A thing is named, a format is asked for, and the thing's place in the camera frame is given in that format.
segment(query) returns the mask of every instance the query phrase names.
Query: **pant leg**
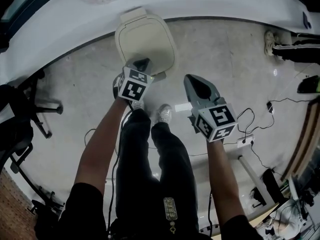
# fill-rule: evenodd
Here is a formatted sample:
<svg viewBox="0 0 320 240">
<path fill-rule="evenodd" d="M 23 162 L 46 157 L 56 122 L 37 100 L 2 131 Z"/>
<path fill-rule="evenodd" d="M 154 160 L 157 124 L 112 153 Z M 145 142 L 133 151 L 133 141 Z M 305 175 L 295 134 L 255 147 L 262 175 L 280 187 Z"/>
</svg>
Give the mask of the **pant leg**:
<svg viewBox="0 0 320 240">
<path fill-rule="evenodd" d="M 297 41 L 292 45 L 276 45 L 272 53 L 284 60 L 301 63 L 320 63 L 320 40 Z"/>
<path fill-rule="evenodd" d="M 141 223 L 142 218 L 151 218 L 156 213 L 154 193 L 160 191 L 160 183 L 152 176 L 148 160 L 150 125 L 147 114 L 137 109 L 122 129 L 115 208 L 122 227 L 127 227 L 123 225 L 126 222 Z"/>
<path fill-rule="evenodd" d="M 165 122 L 159 122 L 151 129 L 151 137 L 160 155 L 160 183 L 164 197 L 174 198 L 178 216 L 176 234 L 197 233 L 197 192 L 188 152 Z"/>
</svg>

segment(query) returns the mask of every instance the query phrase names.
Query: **black chair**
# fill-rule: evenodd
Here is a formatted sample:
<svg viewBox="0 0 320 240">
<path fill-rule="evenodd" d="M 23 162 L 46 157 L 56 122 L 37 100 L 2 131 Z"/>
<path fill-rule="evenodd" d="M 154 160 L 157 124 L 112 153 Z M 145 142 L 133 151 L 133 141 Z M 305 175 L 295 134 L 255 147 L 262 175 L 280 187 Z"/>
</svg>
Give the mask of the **black chair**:
<svg viewBox="0 0 320 240">
<path fill-rule="evenodd" d="M 46 139 L 52 136 L 50 131 L 46 132 L 43 128 L 43 123 L 40 122 L 37 113 L 62 114 L 63 112 L 62 105 L 57 108 L 35 105 L 37 82 L 43 77 L 44 72 L 40 71 L 18 88 L 7 84 L 0 85 L 0 173 L 7 160 L 11 158 L 11 170 L 17 174 L 21 163 L 33 150 L 31 141 L 34 132 L 30 124 L 31 120 L 34 121 Z M 31 88 L 29 98 L 24 93 L 28 88 Z M 17 161 L 13 157 L 14 153 L 19 156 Z"/>
</svg>

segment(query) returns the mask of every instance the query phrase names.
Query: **black t-shirt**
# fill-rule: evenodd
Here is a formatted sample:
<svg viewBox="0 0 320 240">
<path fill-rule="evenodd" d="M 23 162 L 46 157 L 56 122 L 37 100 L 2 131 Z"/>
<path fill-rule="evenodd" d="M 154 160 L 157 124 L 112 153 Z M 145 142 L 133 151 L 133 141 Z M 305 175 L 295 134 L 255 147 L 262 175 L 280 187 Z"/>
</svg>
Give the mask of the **black t-shirt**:
<svg viewBox="0 0 320 240">
<path fill-rule="evenodd" d="M 108 239 L 106 231 L 107 227 L 103 214 L 103 204 L 104 197 L 97 188 L 86 183 L 75 184 L 65 204 L 65 210 L 58 222 L 56 239 Z M 243 237 L 250 240 L 263 239 L 249 224 L 247 217 L 244 215 L 239 215 L 230 219 L 221 228 L 222 240 Z M 201 233 L 188 235 L 187 238 L 194 240 L 210 239 L 207 235 Z M 154 232 L 151 235 L 149 233 L 148 235 L 136 235 L 134 239 L 177 240 L 180 238 L 178 235 L 173 235 L 171 233 L 164 236 L 161 235 L 160 232 Z"/>
</svg>

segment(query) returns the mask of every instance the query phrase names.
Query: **white power strip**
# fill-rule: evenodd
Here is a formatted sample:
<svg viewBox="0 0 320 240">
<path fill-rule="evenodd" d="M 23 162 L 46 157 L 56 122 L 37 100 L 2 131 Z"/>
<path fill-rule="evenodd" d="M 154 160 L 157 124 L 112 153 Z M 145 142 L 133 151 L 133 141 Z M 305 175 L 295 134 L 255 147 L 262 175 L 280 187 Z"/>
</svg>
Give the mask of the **white power strip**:
<svg viewBox="0 0 320 240">
<path fill-rule="evenodd" d="M 246 136 L 245 138 L 239 138 L 236 142 L 237 144 L 237 147 L 238 148 L 241 148 L 241 147 L 244 147 L 244 146 L 247 146 L 247 145 L 251 145 L 251 142 L 252 141 L 255 141 L 255 136 L 252 134 L 252 135 L 248 135 Z"/>
</svg>

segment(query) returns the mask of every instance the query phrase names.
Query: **concrete floor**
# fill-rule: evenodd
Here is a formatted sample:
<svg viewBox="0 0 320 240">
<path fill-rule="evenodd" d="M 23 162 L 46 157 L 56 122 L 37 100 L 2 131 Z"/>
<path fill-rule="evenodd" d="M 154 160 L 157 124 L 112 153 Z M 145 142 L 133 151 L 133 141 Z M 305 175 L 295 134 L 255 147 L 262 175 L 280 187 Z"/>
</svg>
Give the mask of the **concrete floor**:
<svg viewBox="0 0 320 240">
<path fill-rule="evenodd" d="M 168 26 L 176 42 L 180 64 L 170 78 L 150 87 L 146 95 L 150 109 L 157 109 L 163 103 L 173 108 L 187 103 L 183 86 L 185 74 L 199 75 L 214 83 L 225 100 L 232 104 L 237 115 L 246 108 L 252 108 L 255 121 L 248 130 L 272 123 L 272 117 L 266 109 L 268 100 L 313 98 L 312 95 L 297 94 L 297 86 L 305 77 L 304 73 L 299 73 L 305 69 L 303 64 L 296 71 L 291 61 L 265 56 L 264 33 L 269 27 L 228 20 L 177 21 L 170 22 Z M 272 30 L 278 33 L 282 43 L 291 43 L 290 33 Z M 38 83 L 37 99 L 47 100 L 49 97 L 53 101 L 61 101 L 64 112 L 62 115 L 43 115 L 53 136 L 46 140 L 34 127 L 34 150 L 22 167 L 38 185 L 54 191 L 62 201 L 67 200 L 73 185 L 85 148 L 86 132 L 98 126 L 114 100 L 112 82 L 122 66 L 114 37 L 108 37 L 55 62 L 45 69 L 46 77 Z M 271 128 L 254 131 L 253 149 L 264 165 L 276 167 L 279 173 L 284 172 L 297 144 L 306 108 L 306 102 L 277 102 L 274 104 L 275 124 Z M 190 155 L 197 184 L 199 227 L 203 228 L 209 225 L 208 157 L 199 155 L 207 152 L 206 142 L 202 135 L 194 133 L 187 118 L 190 114 L 189 110 L 174 110 L 170 129 L 181 139 Z M 252 116 L 248 112 L 240 118 L 240 129 L 246 127 Z M 225 139 L 225 143 L 235 143 L 243 136 L 235 130 L 232 136 Z M 151 139 L 149 146 L 154 147 Z M 256 202 L 250 199 L 249 194 L 254 183 L 235 158 L 237 155 L 245 156 L 258 176 L 265 168 L 248 146 L 237 149 L 237 145 L 229 144 L 225 145 L 225 149 L 238 181 L 244 210 L 247 214 L 252 213 L 252 204 Z M 149 150 L 149 161 L 154 176 L 159 178 L 161 170 L 156 150 Z M 111 182 L 107 179 L 104 195 L 106 222 L 111 189 Z M 112 220 L 115 217 L 113 207 Z M 211 206 L 211 220 L 214 224 L 218 223 L 214 204 Z"/>
</svg>

